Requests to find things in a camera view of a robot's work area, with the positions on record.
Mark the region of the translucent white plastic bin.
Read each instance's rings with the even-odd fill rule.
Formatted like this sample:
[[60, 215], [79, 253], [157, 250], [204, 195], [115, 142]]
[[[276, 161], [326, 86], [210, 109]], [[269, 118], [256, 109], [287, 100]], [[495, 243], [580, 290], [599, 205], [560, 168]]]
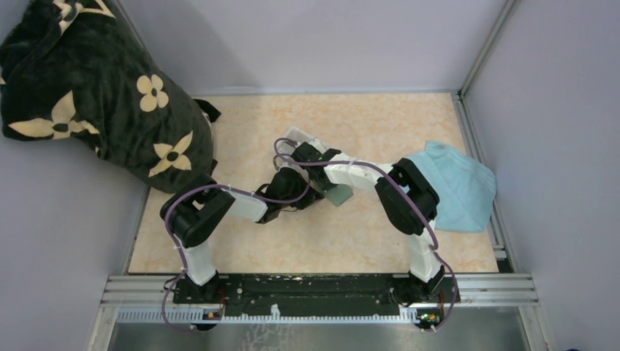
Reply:
[[290, 127], [282, 137], [285, 138], [285, 141], [278, 143], [278, 150], [284, 154], [291, 154], [297, 144], [309, 142], [315, 138], [315, 136], [297, 127]]

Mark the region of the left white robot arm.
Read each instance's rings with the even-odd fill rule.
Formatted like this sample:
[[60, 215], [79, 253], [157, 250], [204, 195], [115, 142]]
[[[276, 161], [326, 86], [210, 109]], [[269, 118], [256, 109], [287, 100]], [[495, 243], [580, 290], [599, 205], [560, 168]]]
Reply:
[[278, 170], [270, 183], [254, 192], [218, 184], [209, 175], [200, 175], [162, 206], [160, 216], [178, 245], [182, 272], [192, 282], [191, 294], [208, 303], [219, 293], [208, 238], [226, 216], [266, 224], [286, 208], [303, 210], [323, 198], [291, 167]]

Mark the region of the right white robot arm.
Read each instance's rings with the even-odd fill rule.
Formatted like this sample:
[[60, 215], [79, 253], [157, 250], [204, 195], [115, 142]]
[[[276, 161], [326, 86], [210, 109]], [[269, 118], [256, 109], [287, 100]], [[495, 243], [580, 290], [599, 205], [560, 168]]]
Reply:
[[389, 222], [407, 236], [412, 293], [420, 301], [438, 295], [445, 267], [436, 257], [439, 242], [434, 232], [439, 195], [416, 164], [402, 158], [393, 164], [356, 159], [329, 148], [320, 151], [308, 142], [298, 144], [290, 159], [326, 192], [338, 187], [376, 193]]

